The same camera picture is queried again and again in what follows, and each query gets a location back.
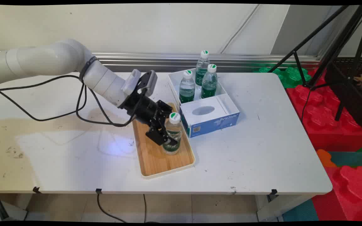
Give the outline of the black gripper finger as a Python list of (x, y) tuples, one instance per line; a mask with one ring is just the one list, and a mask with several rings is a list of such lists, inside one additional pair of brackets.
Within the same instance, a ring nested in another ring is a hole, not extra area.
[(145, 135), (157, 145), (174, 146), (178, 144), (178, 141), (169, 135), (164, 124), (150, 125)]
[(173, 112), (173, 108), (162, 100), (158, 100), (156, 104), (156, 121), (165, 122), (165, 120), (168, 119), (169, 115)]

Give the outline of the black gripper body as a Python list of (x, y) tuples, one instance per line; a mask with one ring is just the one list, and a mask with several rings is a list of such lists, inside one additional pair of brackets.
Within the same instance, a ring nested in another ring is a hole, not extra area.
[(159, 126), (155, 117), (158, 112), (158, 105), (147, 96), (139, 93), (132, 93), (119, 106), (120, 109), (125, 109), (127, 114), (132, 116), (143, 124), (148, 126)]

